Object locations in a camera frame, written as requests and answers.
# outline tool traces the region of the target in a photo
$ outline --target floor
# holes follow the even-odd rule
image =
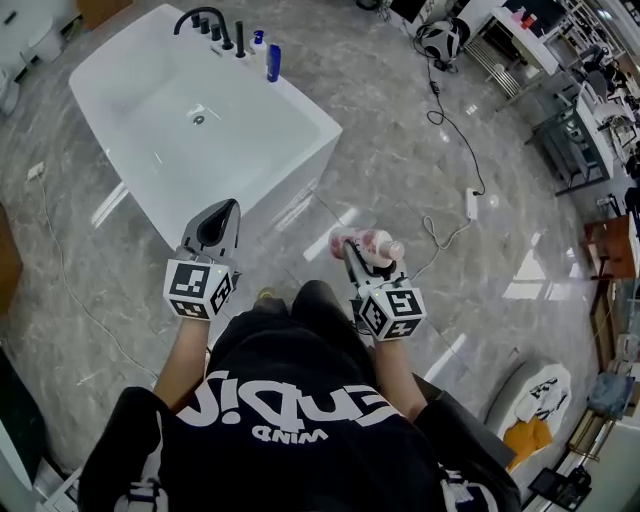
[[[45,162],[48,213],[80,302],[132,358],[160,371],[177,329],[162,299],[171,250],[131,197],[93,229],[92,213],[119,180],[67,85],[79,62],[160,3],[135,2],[82,35],[55,63],[37,66],[23,81],[16,112],[0,125],[2,202],[15,216],[11,226],[24,260],[0,334],[47,421],[56,460],[68,469],[89,455],[120,392],[150,386],[152,377],[125,360],[67,293],[42,189],[24,177]],[[172,3],[185,10],[198,5]],[[244,20],[248,33],[259,21],[283,47],[283,76],[344,129],[314,192],[259,245],[249,249],[241,241],[243,277],[226,314],[250,307],[267,285],[291,299],[309,279],[326,280],[347,304],[354,290],[342,264],[326,248],[303,256],[340,219],[388,230],[406,244],[409,271],[416,272],[436,250],[423,216],[433,218],[444,238],[464,223],[465,188],[480,186],[458,134],[426,119],[436,105],[425,60],[400,32],[353,2],[218,3],[227,19]],[[524,145],[529,126],[511,107],[495,112],[503,96],[466,56],[458,66],[458,74],[434,71],[433,77],[476,151],[487,194],[478,222],[415,280],[429,321],[407,345],[413,370],[480,418],[524,358],[548,356],[570,370],[574,399],[554,445],[514,473],[524,489],[562,452],[597,373],[588,322],[593,290],[579,257],[581,221],[570,199],[554,196],[541,157]],[[214,326],[212,342],[225,324]]]

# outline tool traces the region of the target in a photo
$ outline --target faucet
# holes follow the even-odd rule
[[[222,32],[222,49],[231,50],[233,48],[233,43],[231,42],[231,39],[229,39],[227,24],[224,21],[224,16],[222,15],[222,13],[215,7],[196,7],[195,9],[191,9],[190,11],[185,12],[176,22],[176,26],[173,28],[173,35],[177,36],[180,33],[182,24],[186,20],[188,20],[189,17],[193,16],[194,14],[200,14],[201,12],[210,12],[216,15],[216,17],[218,18],[218,24],[220,25],[220,32]]]

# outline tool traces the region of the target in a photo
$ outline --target sleeve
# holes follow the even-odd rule
[[[79,510],[112,512],[131,482],[140,479],[149,453],[160,440],[156,412],[172,413],[150,391],[125,389],[80,476]]]
[[[487,487],[501,512],[521,510],[518,486],[451,404],[443,400],[429,403],[414,425],[427,437],[446,469],[460,471],[465,479]]]

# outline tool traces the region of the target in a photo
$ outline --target orange cloth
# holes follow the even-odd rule
[[[527,460],[533,452],[551,444],[552,440],[549,425],[545,421],[540,421],[537,416],[528,423],[518,421],[504,433],[504,444],[516,452],[515,459],[509,464],[509,471]]]

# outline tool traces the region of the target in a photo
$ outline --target power outlet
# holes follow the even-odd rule
[[[44,162],[40,162],[38,165],[34,165],[31,169],[29,169],[29,171],[27,172],[27,180],[33,181],[37,177],[42,176],[43,173],[44,173]]]
[[[467,219],[478,220],[478,196],[474,196],[473,192],[472,188],[466,192]]]

